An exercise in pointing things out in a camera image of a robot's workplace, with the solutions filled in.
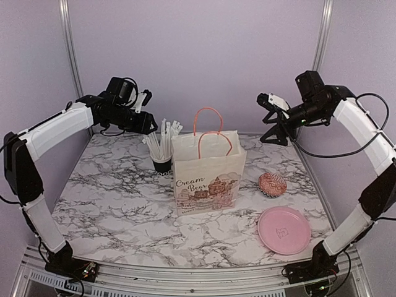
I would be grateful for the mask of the white paper gift bag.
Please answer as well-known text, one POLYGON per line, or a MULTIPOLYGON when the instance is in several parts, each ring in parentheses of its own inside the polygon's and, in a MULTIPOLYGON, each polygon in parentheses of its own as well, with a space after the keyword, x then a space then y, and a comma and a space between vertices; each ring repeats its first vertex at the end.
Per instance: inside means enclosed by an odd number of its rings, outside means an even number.
POLYGON ((231 209, 238 197, 247 151, 237 131, 216 131, 174 136, 173 186, 178 216, 231 209))

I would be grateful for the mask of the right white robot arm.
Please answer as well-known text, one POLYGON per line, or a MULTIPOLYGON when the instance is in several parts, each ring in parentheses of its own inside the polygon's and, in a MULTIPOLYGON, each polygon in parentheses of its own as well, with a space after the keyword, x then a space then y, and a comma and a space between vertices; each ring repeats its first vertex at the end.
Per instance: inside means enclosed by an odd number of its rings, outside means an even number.
POLYGON ((291 106, 271 93, 254 97, 266 111, 265 144, 293 145, 307 158, 335 229, 314 246, 307 260, 284 266, 290 283, 340 270, 338 258, 356 246, 370 281, 395 277, 394 223, 382 214, 394 210, 395 82, 352 87, 315 83, 299 88, 291 106))

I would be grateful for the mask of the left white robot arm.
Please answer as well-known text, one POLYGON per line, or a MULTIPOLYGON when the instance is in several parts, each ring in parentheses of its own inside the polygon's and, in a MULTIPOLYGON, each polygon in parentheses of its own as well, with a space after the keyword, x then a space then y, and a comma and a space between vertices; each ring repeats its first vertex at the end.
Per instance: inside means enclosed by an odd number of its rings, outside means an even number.
POLYGON ((120 102, 121 96, 109 92, 86 95, 37 125, 4 136, 4 175, 18 198, 27 225, 47 248, 47 271, 93 280, 97 263, 73 256, 71 245, 59 231, 46 204, 36 162, 62 141, 92 126, 107 129, 113 124, 123 132, 143 135, 156 131, 153 114, 141 110, 151 97, 152 93, 144 90, 137 94, 135 102, 127 104, 120 102))

